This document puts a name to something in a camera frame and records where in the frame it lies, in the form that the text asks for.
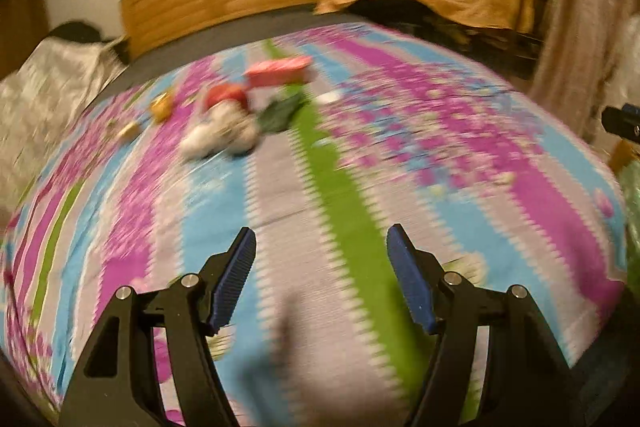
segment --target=bed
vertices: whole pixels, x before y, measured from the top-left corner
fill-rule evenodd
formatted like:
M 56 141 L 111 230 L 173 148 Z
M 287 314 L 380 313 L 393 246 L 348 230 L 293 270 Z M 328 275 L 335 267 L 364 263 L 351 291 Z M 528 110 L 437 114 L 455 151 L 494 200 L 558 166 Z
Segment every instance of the bed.
M 474 283 L 530 290 L 595 419 L 625 378 L 620 344 L 591 346 L 625 280 L 611 172 L 481 65 L 349 14 L 313 16 L 308 0 L 277 2 L 205 30 L 183 25 L 181 39 L 168 31 L 146 53 L 140 44 L 17 209 L 2 246 L 0 345 L 31 400 L 56 418 L 119 286 L 165 287 L 248 225 L 256 263 L 231 325 L 209 344 L 241 425 L 402 425 L 432 344 L 386 260 L 384 232 L 400 222 Z M 194 171 L 178 158 L 204 87 L 296 54 L 314 65 L 291 129 Z M 170 87 L 176 111 L 154 125 L 148 104 Z M 277 91 L 254 90 L 253 107 Z M 337 96 L 319 103 L 326 92 Z M 114 129 L 134 120 L 142 135 L 119 145 Z M 468 415 L 486 359 L 482 329 L 476 351 Z M 180 421 L 161 332 L 156 363 L 167 417 Z

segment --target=striped bedsheet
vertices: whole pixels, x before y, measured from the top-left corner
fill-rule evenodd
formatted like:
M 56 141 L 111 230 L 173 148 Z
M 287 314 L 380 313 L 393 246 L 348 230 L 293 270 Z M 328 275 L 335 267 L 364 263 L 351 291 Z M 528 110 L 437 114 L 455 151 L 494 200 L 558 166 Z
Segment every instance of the striped bedsheet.
M 294 54 L 314 60 L 309 99 L 338 100 L 312 101 L 249 156 L 181 162 L 203 87 Z M 171 86 L 174 115 L 151 124 L 149 101 Z M 253 102 L 274 94 L 256 90 Z M 119 146 L 115 133 L 132 120 L 144 131 Z M 209 343 L 241 424 L 402 425 L 433 344 L 386 258 L 393 223 L 474 283 L 525 285 L 569 363 L 625 280 L 620 190 L 585 144 L 482 66 L 350 23 L 226 50 L 84 115 L 10 224 L 0 345 L 55 417 L 119 286 L 165 287 L 248 225 L 254 269 L 231 324 Z M 479 330 L 469 409 L 486 341 Z M 180 421 L 161 332 L 156 359 L 168 418 Z

